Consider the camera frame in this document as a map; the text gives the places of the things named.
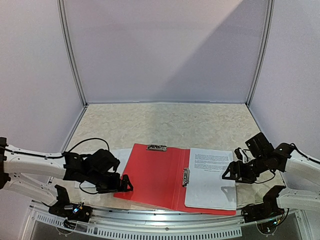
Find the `printed paper sheet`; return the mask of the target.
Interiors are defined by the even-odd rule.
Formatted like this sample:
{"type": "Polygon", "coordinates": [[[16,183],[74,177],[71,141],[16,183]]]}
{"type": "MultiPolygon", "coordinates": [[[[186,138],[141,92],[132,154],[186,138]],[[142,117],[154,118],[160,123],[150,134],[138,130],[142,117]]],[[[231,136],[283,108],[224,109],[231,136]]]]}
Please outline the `printed paper sheet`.
{"type": "Polygon", "coordinates": [[[191,148],[185,206],[235,211],[237,208],[235,181],[222,179],[223,173],[232,161],[231,151],[191,148]]]}
{"type": "MultiPolygon", "coordinates": [[[[124,173],[125,167],[127,165],[127,162],[129,160],[130,154],[131,154],[132,148],[122,148],[122,149],[113,149],[111,153],[120,161],[120,164],[117,168],[117,173],[119,173],[121,176],[124,173]]],[[[74,184],[75,189],[79,189],[81,185],[82,189],[95,189],[95,185],[92,183],[89,183],[87,181],[80,184],[79,182],[76,182],[74,184]]]]}

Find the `red file folder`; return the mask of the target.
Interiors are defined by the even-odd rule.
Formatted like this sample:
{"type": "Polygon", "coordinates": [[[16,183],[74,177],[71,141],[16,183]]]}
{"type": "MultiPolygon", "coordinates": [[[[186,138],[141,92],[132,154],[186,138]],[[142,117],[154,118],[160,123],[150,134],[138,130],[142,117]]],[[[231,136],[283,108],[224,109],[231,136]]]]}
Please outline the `red file folder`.
{"type": "Polygon", "coordinates": [[[168,147],[167,151],[146,150],[134,144],[123,174],[128,175],[133,191],[118,192],[118,199],[153,205],[186,213],[234,216],[236,210],[217,210],[185,206],[184,168],[189,168],[190,149],[168,147]]]}

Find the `chrome spine lever clip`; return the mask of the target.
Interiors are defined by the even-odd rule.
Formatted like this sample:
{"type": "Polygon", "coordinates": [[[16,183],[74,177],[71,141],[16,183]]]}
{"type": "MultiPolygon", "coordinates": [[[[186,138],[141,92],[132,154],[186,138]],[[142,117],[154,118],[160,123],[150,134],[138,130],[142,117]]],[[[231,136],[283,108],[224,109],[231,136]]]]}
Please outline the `chrome spine lever clip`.
{"type": "Polygon", "coordinates": [[[182,186],[186,188],[187,185],[189,184],[189,181],[190,181],[190,169],[185,167],[183,169],[183,175],[182,175],[182,186]]]}

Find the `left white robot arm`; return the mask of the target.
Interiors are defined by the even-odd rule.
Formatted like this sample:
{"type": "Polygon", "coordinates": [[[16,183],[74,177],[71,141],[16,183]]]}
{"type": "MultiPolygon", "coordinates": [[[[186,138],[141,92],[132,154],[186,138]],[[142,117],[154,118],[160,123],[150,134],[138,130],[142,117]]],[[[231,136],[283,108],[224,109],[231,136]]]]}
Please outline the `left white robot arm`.
{"type": "Polygon", "coordinates": [[[120,160],[109,148],[94,153],[79,154],[72,150],[58,153],[43,153],[24,150],[0,139],[0,187],[16,192],[46,205],[54,205],[63,216],[74,213],[74,205],[59,198],[63,187],[51,187],[30,175],[53,177],[63,181],[88,182],[95,186],[96,194],[125,193],[134,187],[129,177],[117,172],[120,160]]]}

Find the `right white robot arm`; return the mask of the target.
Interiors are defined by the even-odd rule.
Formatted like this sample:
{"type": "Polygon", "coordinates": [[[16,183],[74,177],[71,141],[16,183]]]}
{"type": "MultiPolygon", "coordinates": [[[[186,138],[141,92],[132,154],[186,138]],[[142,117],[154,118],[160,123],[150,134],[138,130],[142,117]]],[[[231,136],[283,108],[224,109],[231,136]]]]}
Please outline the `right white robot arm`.
{"type": "MultiPolygon", "coordinates": [[[[252,159],[245,150],[235,149],[236,161],[232,161],[222,179],[242,184],[254,184],[264,172],[294,174],[315,185],[320,184],[320,161],[313,159],[298,149],[294,143],[281,143],[278,147],[267,140],[260,132],[246,141],[252,159]]],[[[262,198],[262,203],[242,208],[245,217],[257,219],[269,218],[281,214],[285,209],[307,211],[320,210],[320,194],[309,190],[294,190],[282,185],[273,186],[262,198]]]]}

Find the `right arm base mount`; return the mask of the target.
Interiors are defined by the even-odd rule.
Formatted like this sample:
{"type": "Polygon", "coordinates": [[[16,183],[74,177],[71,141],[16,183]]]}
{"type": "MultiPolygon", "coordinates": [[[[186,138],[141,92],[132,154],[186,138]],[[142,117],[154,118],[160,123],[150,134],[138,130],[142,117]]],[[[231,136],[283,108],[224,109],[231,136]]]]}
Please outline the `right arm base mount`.
{"type": "Polygon", "coordinates": [[[282,215],[285,212],[279,208],[275,198],[264,199],[259,204],[248,204],[241,209],[241,216],[245,223],[256,222],[282,215]]]}

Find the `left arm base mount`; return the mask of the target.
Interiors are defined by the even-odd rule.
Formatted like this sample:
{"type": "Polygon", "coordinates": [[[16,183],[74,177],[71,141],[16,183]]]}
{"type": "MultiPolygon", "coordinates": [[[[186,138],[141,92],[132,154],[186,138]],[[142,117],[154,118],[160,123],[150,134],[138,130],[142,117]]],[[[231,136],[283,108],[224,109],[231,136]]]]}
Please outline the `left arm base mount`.
{"type": "Polygon", "coordinates": [[[66,218],[69,221],[88,223],[93,213],[93,208],[83,202],[71,203],[66,188],[57,184],[54,188],[57,191],[57,202],[49,206],[48,212],[52,215],[66,218]]]}

